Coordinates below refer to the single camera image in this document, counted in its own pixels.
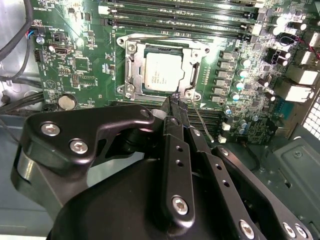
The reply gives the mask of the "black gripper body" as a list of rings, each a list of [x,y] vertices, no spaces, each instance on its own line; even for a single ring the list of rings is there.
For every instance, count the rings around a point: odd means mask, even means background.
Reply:
[[[222,204],[191,142],[164,137],[160,159],[144,159],[71,199],[52,240],[230,240]]]

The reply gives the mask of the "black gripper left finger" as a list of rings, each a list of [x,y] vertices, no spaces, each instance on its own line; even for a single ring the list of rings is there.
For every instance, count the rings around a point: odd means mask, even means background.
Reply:
[[[55,220],[75,196],[142,160],[158,160],[166,135],[181,140],[180,100],[39,113],[24,123],[11,179]]]

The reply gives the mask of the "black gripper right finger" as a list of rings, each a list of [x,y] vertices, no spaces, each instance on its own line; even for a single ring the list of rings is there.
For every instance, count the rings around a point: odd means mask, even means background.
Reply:
[[[190,126],[188,107],[179,103],[182,123],[201,172],[222,204],[223,236],[230,240],[311,240],[308,228],[228,149],[210,149]]]

